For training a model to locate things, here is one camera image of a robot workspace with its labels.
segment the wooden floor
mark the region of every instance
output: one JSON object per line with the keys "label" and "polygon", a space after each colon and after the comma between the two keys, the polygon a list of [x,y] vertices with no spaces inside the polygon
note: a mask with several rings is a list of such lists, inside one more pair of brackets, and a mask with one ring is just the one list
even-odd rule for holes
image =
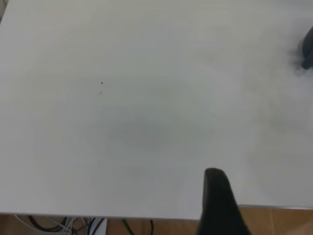
{"label": "wooden floor", "polygon": [[[241,213],[253,235],[313,235],[313,210],[241,208]],[[47,223],[44,218],[37,219],[42,219],[41,223]],[[135,235],[150,234],[151,227],[148,220],[128,219],[127,221]],[[197,221],[181,220],[154,220],[154,224],[155,235],[195,235],[198,226]],[[0,235],[40,234],[21,224],[12,215],[0,215]],[[110,219],[107,235],[129,234],[120,219]]]}

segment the black cable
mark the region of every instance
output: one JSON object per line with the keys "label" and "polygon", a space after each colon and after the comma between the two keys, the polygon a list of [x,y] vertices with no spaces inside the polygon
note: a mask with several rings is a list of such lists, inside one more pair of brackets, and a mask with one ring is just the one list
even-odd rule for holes
{"label": "black cable", "polygon": [[155,233],[155,225],[153,224],[153,220],[150,220],[150,224],[151,224],[151,235],[153,235]]}
{"label": "black cable", "polygon": [[[58,232],[62,229],[62,227],[60,225],[57,225],[55,227],[51,227],[51,228],[44,228],[42,226],[40,226],[40,224],[37,223],[37,221],[35,220],[35,218],[31,215],[28,216],[30,222],[37,228],[40,229],[43,232]],[[67,217],[64,217],[63,220],[61,221],[61,224],[65,226],[65,223],[67,222]]]}
{"label": "black cable", "polygon": [[104,218],[102,218],[102,219],[100,220],[100,222],[97,224],[97,226],[94,228],[94,230],[93,230],[93,232],[92,232],[92,235],[95,235],[97,229],[99,228],[99,226],[100,226],[100,224],[102,223],[103,220],[104,220]]}
{"label": "black cable", "polygon": [[[130,233],[130,235],[135,235],[132,231],[132,229],[129,227],[129,224],[127,223],[126,219],[122,219],[126,229],[128,230],[128,232]],[[153,220],[150,220],[150,224],[151,224],[151,235],[153,235],[155,233],[155,226],[153,224]]]}
{"label": "black cable", "polygon": [[90,223],[91,223],[91,222],[89,222],[88,224],[83,225],[83,226],[82,226],[82,227],[80,227],[79,229],[74,229],[74,230],[79,231],[79,230],[83,229],[84,227],[89,226],[89,224],[90,224]]}
{"label": "black cable", "polygon": [[94,220],[95,220],[95,219],[96,219],[96,218],[93,218],[93,219],[90,221],[90,223],[88,224],[87,235],[90,234],[90,229],[91,229],[91,226],[92,226],[92,224],[94,223]]}

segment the black object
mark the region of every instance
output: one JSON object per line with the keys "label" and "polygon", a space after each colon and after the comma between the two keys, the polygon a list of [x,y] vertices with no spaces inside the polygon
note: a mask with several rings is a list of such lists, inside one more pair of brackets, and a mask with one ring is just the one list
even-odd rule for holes
{"label": "black object", "polygon": [[[127,223],[126,219],[122,219],[123,224],[125,225],[127,231],[130,233],[130,235],[135,235],[132,231],[132,229],[130,228],[129,224]],[[153,224],[153,220],[150,220],[150,224],[151,224],[151,233],[150,235],[153,235],[155,233],[155,226]]]}
{"label": "black object", "polygon": [[103,220],[104,220],[104,218],[102,218],[102,219],[100,220],[100,222],[97,224],[97,226],[95,227],[95,229],[94,229],[93,232],[92,232],[92,235],[95,235],[96,231],[98,230],[98,228],[99,228],[99,226],[101,225],[101,223],[102,223]]}
{"label": "black object", "polygon": [[[35,220],[34,217],[32,217],[31,215],[28,216],[30,222],[37,228],[40,229],[43,232],[58,232],[62,229],[62,227],[60,225],[57,225],[55,227],[52,228],[44,228],[42,226],[40,226],[40,224],[37,223],[37,221]],[[61,224],[65,225],[65,223],[67,222],[67,217],[64,217]]]}
{"label": "black object", "polygon": [[304,61],[301,64],[301,67],[305,70],[308,70],[313,66],[313,27],[305,36],[302,43],[302,53],[304,56]]}
{"label": "black object", "polygon": [[92,224],[94,223],[94,221],[96,220],[96,218],[93,218],[91,221],[90,221],[90,223],[88,224],[88,230],[87,230],[87,235],[89,235],[90,234],[90,229],[91,229],[91,226],[92,226]]}
{"label": "black object", "polygon": [[95,218],[93,218],[92,220],[91,220],[91,222],[89,222],[88,224],[85,224],[85,225],[83,225],[82,227],[80,227],[79,229],[74,229],[74,228],[72,228],[72,234],[77,234],[77,232],[78,231],[80,231],[81,229],[83,229],[84,227],[87,227],[87,234],[89,234],[89,232],[90,232],[90,225],[94,222],[94,220],[95,220]]}
{"label": "black object", "polygon": [[204,173],[202,216],[197,235],[251,235],[229,180],[220,169],[209,168]]}

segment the white desk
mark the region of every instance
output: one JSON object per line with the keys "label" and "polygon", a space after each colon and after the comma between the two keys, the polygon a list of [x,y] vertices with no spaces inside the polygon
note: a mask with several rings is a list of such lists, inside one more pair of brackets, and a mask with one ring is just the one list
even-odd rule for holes
{"label": "white desk", "polygon": [[0,212],[197,219],[208,167],[239,204],[312,207],[313,72],[294,65],[312,10],[11,0]]}

